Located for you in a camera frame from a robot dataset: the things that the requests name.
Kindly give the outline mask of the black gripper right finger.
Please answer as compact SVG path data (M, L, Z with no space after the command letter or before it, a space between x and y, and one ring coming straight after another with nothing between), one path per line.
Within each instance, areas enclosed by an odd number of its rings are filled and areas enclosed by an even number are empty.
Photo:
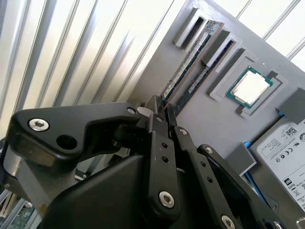
M284 229L285 223L207 144L196 147L176 121L171 104L165 109L178 164L186 172L195 222L205 229Z

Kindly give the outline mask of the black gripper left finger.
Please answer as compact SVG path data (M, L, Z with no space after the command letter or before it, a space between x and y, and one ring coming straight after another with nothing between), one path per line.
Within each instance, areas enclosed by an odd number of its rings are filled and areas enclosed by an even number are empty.
M60 193L123 159L175 159L161 98L153 96L147 108L150 116L127 102L17 112L2 152L6 179L18 183L45 221Z

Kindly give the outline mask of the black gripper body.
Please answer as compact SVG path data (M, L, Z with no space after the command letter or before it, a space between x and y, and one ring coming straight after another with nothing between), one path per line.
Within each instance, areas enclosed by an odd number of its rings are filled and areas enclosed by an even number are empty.
M130 156L60 193L47 229L216 229L199 185L172 156Z

